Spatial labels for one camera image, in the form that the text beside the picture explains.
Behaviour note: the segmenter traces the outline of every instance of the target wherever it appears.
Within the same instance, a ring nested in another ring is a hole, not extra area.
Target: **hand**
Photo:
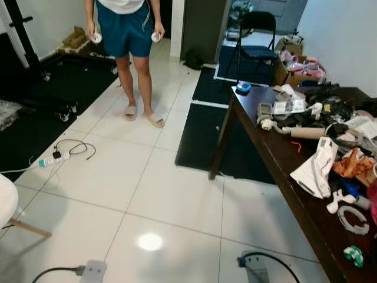
[[[156,21],[154,24],[154,31],[160,35],[160,38],[164,37],[165,29],[161,21]]]
[[[88,26],[87,26],[87,34],[89,38],[93,39],[94,38],[94,21],[88,21]]]

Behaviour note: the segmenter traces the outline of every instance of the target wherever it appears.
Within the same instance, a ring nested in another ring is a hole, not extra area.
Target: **white t-shirt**
[[[140,9],[144,0],[99,0],[102,5],[117,14],[132,14]]]

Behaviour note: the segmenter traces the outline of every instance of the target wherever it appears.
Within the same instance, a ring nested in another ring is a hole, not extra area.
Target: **slide sandal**
[[[136,119],[136,106],[127,106],[125,109],[125,118],[128,121],[135,121]]]
[[[153,113],[150,116],[147,116],[147,119],[149,120],[149,122],[152,123],[152,125],[154,125],[157,128],[162,128],[165,125],[164,119],[162,119],[160,116],[156,115],[155,113]]]

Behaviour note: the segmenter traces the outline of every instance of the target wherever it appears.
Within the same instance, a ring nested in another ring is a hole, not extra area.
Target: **black bag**
[[[193,49],[190,49],[186,52],[186,55],[184,56],[185,62],[183,65],[188,66],[188,68],[194,69],[194,70],[201,70],[203,66],[203,59],[199,55],[198,52],[196,52]]]

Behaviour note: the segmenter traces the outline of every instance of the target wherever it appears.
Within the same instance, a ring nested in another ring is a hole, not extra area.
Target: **white chair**
[[[43,237],[51,237],[50,232],[40,230],[36,227],[21,223],[12,218],[17,209],[18,191],[16,186],[4,175],[0,174],[0,227],[4,227],[7,223],[11,226],[17,226],[30,232],[37,233]]]

